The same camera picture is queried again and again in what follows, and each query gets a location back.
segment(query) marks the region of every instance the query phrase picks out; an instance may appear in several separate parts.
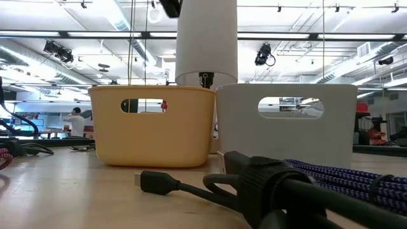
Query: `person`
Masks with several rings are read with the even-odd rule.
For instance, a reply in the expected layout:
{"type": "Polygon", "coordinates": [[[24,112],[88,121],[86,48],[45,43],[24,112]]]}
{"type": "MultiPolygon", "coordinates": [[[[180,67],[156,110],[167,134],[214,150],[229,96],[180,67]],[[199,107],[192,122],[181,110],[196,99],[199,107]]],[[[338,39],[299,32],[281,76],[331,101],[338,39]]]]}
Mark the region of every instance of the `person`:
{"type": "Polygon", "coordinates": [[[64,118],[64,121],[72,123],[71,136],[83,137],[83,127],[85,126],[85,119],[81,116],[81,109],[74,108],[71,114],[64,118]]]}

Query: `white cylinder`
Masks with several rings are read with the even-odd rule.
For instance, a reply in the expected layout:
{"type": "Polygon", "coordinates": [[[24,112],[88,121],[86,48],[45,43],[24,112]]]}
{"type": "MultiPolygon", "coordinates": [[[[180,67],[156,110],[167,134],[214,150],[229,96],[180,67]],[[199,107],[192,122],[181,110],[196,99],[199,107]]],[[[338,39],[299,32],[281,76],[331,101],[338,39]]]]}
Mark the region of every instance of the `white cylinder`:
{"type": "Polygon", "coordinates": [[[178,85],[200,86],[207,72],[212,89],[237,83],[237,0],[184,0],[176,55],[178,85]]]}

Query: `air vent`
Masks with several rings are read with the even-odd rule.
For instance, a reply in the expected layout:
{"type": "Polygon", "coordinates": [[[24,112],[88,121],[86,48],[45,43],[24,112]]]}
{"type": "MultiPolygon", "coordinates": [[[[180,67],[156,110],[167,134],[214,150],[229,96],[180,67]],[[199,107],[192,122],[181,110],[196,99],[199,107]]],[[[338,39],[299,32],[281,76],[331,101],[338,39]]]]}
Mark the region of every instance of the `air vent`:
{"type": "Polygon", "coordinates": [[[357,47],[357,56],[362,58],[366,55],[370,54],[370,42],[366,42],[365,44],[357,47]]]}
{"type": "Polygon", "coordinates": [[[399,94],[398,93],[394,93],[390,95],[390,100],[396,100],[399,99],[399,94]]]}

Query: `ceiling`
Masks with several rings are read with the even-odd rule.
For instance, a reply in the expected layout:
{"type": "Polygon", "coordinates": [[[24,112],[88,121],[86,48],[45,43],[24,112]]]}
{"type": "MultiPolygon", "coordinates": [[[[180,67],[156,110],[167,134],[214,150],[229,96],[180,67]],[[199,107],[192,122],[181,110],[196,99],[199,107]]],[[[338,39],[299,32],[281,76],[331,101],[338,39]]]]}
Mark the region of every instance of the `ceiling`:
{"type": "MultiPolygon", "coordinates": [[[[108,16],[112,9],[100,4],[105,0],[85,1],[86,8],[77,0],[0,0],[0,30],[44,30],[44,31],[115,31],[109,23],[108,16]]],[[[130,0],[117,0],[119,10],[130,21],[130,0]]],[[[358,33],[406,33],[407,1],[397,1],[400,7],[396,13],[395,1],[355,1],[325,0],[325,21],[320,0],[238,0],[238,31],[256,32],[358,32],[358,33]],[[336,3],[339,12],[335,12],[336,3]]],[[[134,28],[136,31],[176,31],[177,20],[169,19],[164,13],[157,23],[146,20],[148,7],[146,0],[136,1],[134,28]]],[[[76,57],[81,57],[81,68],[72,71],[90,81],[100,84],[118,80],[127,84],[128,50],[126,40],[91,40],[91,39],[53,39],[59,45],[72,50],[76,57]],[[108,73],[97,76],[98,64],[110,66],[108,73]]],[[[43,51],[45,39],[12,39],[20,46],[48,57],[43,51]]],[[[159,57],[156,67],[144,68],[137,52],[132,60],[132,83],[164,84],[168,78],[174,81],[175,40],[143,40],[142,44],[154,56],[159,57]]],[[[306,42],[306,41],[267,41],[273,49],[276,64],[273,67],[255,66],[254,58],[260,46],[266,41],[238,41],[238,78],[239,82],[249,83],[312,83],[323,70],[328,72],[335,65],[340,65],[347,58],[357,55],[357,47],[364,42],[306,42]]],[[[394,65],[404,64],[404,50],[394,54],[394,65]]],[[[383,72],[391,66],[378,66],[376,73],[383,72]]],[[[335,83],[353,83],[374,72],[373,63],[361,64],[355,69],[335,78],[335,83]]],[[[394,80],[390,75],[380,78],[379,83],[394,80]]],[[[376,79],[366,82],[375,85],[376,79]]]]}

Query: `red cable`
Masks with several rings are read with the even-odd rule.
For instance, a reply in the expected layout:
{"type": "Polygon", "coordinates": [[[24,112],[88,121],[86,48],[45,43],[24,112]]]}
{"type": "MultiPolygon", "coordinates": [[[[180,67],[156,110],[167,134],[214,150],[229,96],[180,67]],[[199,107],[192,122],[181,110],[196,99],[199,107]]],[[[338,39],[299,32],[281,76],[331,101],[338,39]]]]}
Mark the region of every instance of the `red cable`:
{"type": "Polygon", "coordinates": [[[8,153],[7,149],[0,149],[0,159],[6,159],[3,163],[0,163],[0,170],[4,169],[5,167],[9,166],[9,164],[13,161],[13,156],[8,153]]]}

